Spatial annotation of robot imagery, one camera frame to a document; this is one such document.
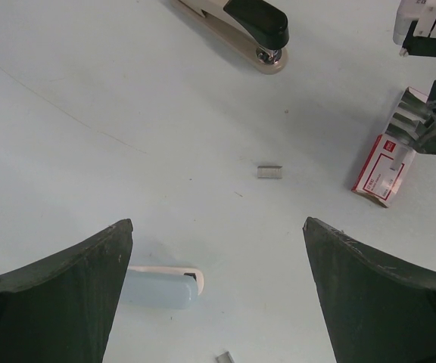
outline stapler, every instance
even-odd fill
[[[206,26],[260,72],[274,74],[287,64],[287,16],[264,0],[171,0]]]

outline stapler handle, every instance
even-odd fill
[[[287,15],[264,0],[229,0],[223,10],[265,49],[274,51],[287,45]]]

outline white table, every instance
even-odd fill
[[[0,0],[0,274],[122,218],[132,264],[205,273],[189,310],[120,305],[106,362],[333,362],[308,216],[436,270],[436,157],[390,209],[349,191],[436,59],[398,56],[397,0],[272,3],[290,62],[264,76],[167,0]]]

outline light blue object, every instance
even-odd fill
[[[187,309],[198,298],[191,276],[127,270],[120,301],[151,308]]]

